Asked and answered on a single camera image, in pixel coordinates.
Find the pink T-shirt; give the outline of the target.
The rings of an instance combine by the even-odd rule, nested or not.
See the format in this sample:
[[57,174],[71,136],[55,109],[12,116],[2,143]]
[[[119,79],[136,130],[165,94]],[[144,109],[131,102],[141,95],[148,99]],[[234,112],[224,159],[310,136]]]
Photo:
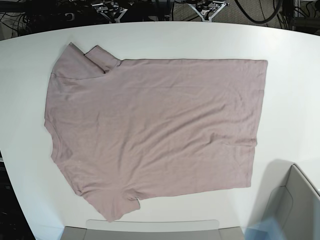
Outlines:
[[70,43],[48,82],[51,158],[107,221],[142,200],[251,186],[268,62],[124,59]]

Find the blue cloth in box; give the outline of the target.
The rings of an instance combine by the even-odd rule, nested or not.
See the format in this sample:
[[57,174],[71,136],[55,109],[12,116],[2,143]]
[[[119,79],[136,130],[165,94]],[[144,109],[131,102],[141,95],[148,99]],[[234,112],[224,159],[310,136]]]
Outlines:
[[286,237],[275,218],[269,217],[244,232],[245,240],[286,240]]

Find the grey tray bottom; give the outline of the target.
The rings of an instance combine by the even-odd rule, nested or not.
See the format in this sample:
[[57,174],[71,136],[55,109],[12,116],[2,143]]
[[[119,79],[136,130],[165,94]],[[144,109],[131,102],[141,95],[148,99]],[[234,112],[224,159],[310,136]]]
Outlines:
[[87,220],[86,227],[66,226],[62,240],[243,240],[240,227],[219,228],[218,220],[128,222]]

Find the grey box right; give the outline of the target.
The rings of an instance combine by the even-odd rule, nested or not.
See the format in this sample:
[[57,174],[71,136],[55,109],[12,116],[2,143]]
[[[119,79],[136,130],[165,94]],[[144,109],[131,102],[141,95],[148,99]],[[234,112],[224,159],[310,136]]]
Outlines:
[[320,238],[320,192],[297,165],[285,185],[271,192],[261,221],[267,218],[275,218],[286,240]]

